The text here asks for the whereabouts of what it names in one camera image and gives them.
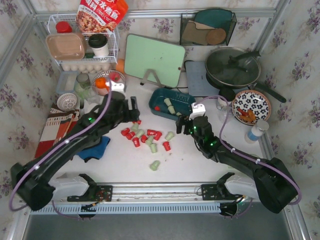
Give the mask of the white bottle blue label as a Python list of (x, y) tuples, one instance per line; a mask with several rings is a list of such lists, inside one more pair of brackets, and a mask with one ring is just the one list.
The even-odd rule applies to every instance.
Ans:
[(269, 129), (269, 124), (263, 119), (259, 119), (255, 125), (246, 133), (244, 139), (247, 143), (253, 144)]

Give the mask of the grey induction cooker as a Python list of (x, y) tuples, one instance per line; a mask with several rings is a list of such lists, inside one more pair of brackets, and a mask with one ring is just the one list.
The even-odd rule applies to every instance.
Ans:
[(207, 71), (204, 61), (186, 60), (184, 62), (186, 71), (188, 93), (194, 97), (216, 96), (219, 89), (213, 87), (207, 80)]

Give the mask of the green cutting board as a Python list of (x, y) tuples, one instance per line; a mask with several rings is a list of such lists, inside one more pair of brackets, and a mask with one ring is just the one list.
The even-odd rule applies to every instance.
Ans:
[(129, 34), (126, 39), (124, 72), (142, 79), (147, 69), (155, 70), (160, 82), (178, 86), (186, 49), (177, 44)]

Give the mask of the red apple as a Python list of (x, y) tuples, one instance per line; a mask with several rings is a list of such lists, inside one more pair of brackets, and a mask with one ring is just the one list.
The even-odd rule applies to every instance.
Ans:
[(115, 83), (117, 83), (121, 80), (121, 74), (118, 73), (117, 71), (110, 71), (108, 76)]

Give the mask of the green glass jar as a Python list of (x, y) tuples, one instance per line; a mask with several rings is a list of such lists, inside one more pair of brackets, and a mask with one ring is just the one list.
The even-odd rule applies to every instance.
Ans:
[(76, 76), (73, 89), (81, 99), (85, 98), (87, 91), (90, 87), (91, 81), (87, 73), (80, 73)]

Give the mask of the clear plastic cup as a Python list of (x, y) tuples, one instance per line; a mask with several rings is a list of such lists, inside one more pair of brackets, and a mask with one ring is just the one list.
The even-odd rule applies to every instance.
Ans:
[(227, 122), (234, 119), (235, 116), (233, 114), (233, 110), (230, 106), (224, 106), (219, 115), (219, 119), (224, 122), (227, 119)]

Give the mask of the small white basket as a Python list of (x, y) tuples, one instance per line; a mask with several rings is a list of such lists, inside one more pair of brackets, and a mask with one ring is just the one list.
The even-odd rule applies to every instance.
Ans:
[(57, 99), (57, 107), (62, 111), (71, 111), (77, 105), (78, 98), (73, 93), (64, 93)]

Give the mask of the green capsule bottom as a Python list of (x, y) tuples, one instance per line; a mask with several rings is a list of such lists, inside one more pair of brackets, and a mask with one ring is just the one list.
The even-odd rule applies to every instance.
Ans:
[(157, 171), (159, 166), (160, 166), (161, 162), (159, 160), (155, 160), (152, 164), (149, 165), (149, 168), (152, 171)]

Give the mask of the orange fruit left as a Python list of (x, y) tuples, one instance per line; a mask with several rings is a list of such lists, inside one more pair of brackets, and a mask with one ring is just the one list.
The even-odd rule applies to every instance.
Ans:
[(105, 77), (99, 77), (95, 80), (95, 86), (98, 88), (98, 89), (107, 89), (108, 86), (107, 86), (107, 80)]

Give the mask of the teal plastic storage basket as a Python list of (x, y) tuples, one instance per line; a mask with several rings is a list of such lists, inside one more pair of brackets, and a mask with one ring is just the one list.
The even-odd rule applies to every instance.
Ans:
[[(196, 101), (193, 96), (187, 93), (182, 93), (166, 88), (156, 89), (152, 93), (148, 103), (151, 112), (156, 116), (173, 121), (176, 121), (178, 119), (178, 116), (176, 114), (170, 114), (168, 106), (164, 102), (164, 99), (166, 98), (170, 99), (171, 104), (175, 109), (175, 113), (180, 112), (184, 116), (188, 116), (192, 113), (191, 105)], [(156, 106), (160, 108), (160, 111), (155, 110)]]

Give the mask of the green capsule beside basket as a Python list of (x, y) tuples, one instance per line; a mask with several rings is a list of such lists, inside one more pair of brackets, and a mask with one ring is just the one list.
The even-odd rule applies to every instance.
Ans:
[(166, 141), (170, 141), (174, 136), (175, 136), (175, 134), (172, 131), (169, 131), (167, 133), (167, 135), (165, 136), (165, 139), (166, 139)]

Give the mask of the fruit bowl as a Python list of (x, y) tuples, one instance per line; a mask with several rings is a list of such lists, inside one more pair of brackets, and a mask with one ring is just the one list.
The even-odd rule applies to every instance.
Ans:
[[(121, 80), (118, 82), (114, 82), (109, 78), (109, 72), (111, 72), (111, 71), (116, 71), (116, 70), (102, 71), (99, 74), (97, 74), (92, 80), (91, 86), (92, 86), (93, 90), (100, 96), (107, 95), (110, 92), (110, 90), (115, 91), (115, 92), (119, 92), (119, 93), (123, 93), (123, 94), (125, 93), (125, 90), (126, 90), (125, 76), (122, 73), (120, 73), (119, 71), (117, 71), (118, 73), (121, 74)], [(96, 87), (95, 80), (100, 77), (106, 78), (106, 84), (108, 86), (107, 88), (99, 89)]]

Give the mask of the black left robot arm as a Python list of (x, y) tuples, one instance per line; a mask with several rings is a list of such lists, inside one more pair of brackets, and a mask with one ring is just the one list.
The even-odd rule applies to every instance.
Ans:
[(137, 98), (127, 99), (124, 93), (111, 89), (102, 103), (84, 114), (52, 148), (25, 165), (18, 162), (11, 167), (9, 209), (13, 212), (18, 210), (13, 207), (15, 195), (33, 211), (45, 207), (56, 190), (49, 182), (60, 168), (80, 151), (98, 145), (102, 137), (119, 124), (138, 121), (139, 117)]

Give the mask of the paper coffee cup black lid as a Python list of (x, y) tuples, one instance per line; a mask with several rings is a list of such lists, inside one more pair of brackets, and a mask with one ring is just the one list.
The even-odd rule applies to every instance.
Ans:
[(216, 101), (216, 108), (222, 110), (223, 107), (230, 106), (235, 99), (236, 93), (230, 89), (223, 87), (219, 90), (218, 98)]

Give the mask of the orange sponge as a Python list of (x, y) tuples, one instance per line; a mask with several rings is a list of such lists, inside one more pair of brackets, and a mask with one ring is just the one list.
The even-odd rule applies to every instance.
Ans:
[(125, 60), (124, 59), (117, 60), (115, 70), (122, 73), (122, 74), (125, 74)]

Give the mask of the blue cloth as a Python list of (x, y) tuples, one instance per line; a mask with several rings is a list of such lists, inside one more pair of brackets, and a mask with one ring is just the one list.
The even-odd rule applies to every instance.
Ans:
[(105, 150), (110, 143), (110, 138), (107, 136), (103, 136), (100, 139), (99, 144), (83, 149), (78, 152), (76, 155), (79, 156), (85, 163), (87, 163), (91, 159), (99, 160), (103, 157)]

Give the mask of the metal cutting board stand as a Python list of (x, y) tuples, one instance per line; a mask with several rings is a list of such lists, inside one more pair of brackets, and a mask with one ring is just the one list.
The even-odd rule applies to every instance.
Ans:
[(144, 86), (145, 84), (152, 84), (160, 88), (164, 87), (154, 69), (147, 69), (144, 73), (144, 76), (140, 81), (140, 85)]

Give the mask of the clear storage box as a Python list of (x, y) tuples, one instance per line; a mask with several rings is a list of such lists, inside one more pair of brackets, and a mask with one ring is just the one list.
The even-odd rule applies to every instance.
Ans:
[(55, 92), (58, 95), (73, 93), (78, 71), (62, 71), (60, 73)]

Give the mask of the carrot pieces on plate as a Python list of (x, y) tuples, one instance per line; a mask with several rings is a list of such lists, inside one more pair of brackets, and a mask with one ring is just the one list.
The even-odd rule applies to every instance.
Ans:
[(239, 118), (241, 120), (247, 123), (253, 123), (256, 121), (256, 116), (251, 109), (249, 109), (248, 111), (245, 111), (238, 107), (236, 110), (240, 113)]

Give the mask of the egg tray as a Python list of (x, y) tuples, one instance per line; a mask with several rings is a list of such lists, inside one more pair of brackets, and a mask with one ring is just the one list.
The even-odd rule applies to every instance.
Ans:
[(80, 73), (100, 73), (108, 71), (113, 67), (112, 63), (62, 63), (61, 67), (64, 71), (78, 71)]

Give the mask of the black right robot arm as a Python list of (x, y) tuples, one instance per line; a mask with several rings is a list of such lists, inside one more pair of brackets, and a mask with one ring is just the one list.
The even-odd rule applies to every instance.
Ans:
[(287, 205), (296, 205), (301, 201), (301, 190), (280, 159), (253, 157), (234, 148), (214, 135), (204, 113), (197, 116), (179, 115), (176, 133), (190, 135), (205, 158), (228, 165), (251, 178), (258, 199), (272, 213), (278, 214)]

